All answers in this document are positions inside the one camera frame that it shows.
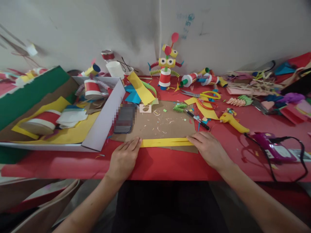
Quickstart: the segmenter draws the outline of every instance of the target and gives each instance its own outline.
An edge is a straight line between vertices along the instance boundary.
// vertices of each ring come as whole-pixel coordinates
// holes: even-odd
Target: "yellow glue gun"
[[[219,118],[220,122],[223,123],[229,123],[233,126],[233,128],[235,128],[237,131],[239,131],[240,133],[248,133],[249,129],[245,128],[244,126],[242,126],[240,123],[238,123],[232,114],[225,112],[224,114],[222,114],[222,116]]]

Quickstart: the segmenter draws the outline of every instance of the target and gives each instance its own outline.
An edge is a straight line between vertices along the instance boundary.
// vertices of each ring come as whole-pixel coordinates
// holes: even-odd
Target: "hand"
[[[141,143],[142,139],[136,137],[118,146],[111,155],[110,166],[106,176],[109,176],[116,182],[124,182],[135,167]]]
[[[187,139],[198,148],[204,160],[219,173],[233,164],[220,142],[207,132],[197,132]]]

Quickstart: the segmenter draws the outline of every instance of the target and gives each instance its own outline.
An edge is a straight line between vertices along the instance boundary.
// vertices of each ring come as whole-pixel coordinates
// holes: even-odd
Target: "scissors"
[[[211,98],[211,99],[220,99],[220,98],[221,98],[220,95],[219,95],[217,92],[213,92],[213,91],[205,91],[205,92],[202,92],[202,93],[200,93],[200,94],[194,94],[194,93],[192,93],[192,92],[184,91],[184,90],[181,90],[181,91],[182,91],[182,94],[185,94],[185,95],[188,95],[188,96],[192,96],[192,97],[198,98],[199,104],[200,104],[203,108],[208,109],[208,110],[214,110],[214,109],[216,109],[216,108],[218,107],[218,105],[217,105],[215,102],[211,102],[211,101],[206,101],[206,100],[200,99],[201,96],[206,97],[206,98]],[[215,94],[217,97],[216,97],[216,96],[206,95],[205,93],[213,93],[213,94]],[[207,107],[207,106],[205,106],[205,105],[203,104],[203,102],[204,102],[204,103],[210,103],[211,105],[214,105],[214,107],[213,107],[213,106],[212,106],[212,108]]]

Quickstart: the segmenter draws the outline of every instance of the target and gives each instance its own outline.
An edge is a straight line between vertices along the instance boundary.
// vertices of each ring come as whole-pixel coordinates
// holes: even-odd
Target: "white wall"
[[[194,19],[187,27],[189,14]],[[2,0],[0,23],[42,50],[34,58],[41,66],[65,70],[85,70],[94,58],[102,67],[100,52],[112,49],[147,74],[147,62],[164,56],[161,45],[171,44],[174,31],[180,34],[176,61],[185,60],[174,70],[181,74],[204,67],[216,73],[255,69],[311,50],[308,0]],[[1,70],[30,68],[0,43],[8,47],[0,47]]]

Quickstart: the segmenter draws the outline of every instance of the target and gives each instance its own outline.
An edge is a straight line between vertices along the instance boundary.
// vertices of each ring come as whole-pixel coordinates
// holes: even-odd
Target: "red paper balloon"
[[[165,54],[166,54],[167,56],[168,56],[168,55],[170,55],[170,54],[171,54],[171,52],[172,52],[171,47],[169,47],[169,46],[165,47],[164,52],[165,52]]]
[[[172,42],[176,43],[178,38],[179,38],[179,34],[177,32],[174,32],[173,35],[172,35]]]

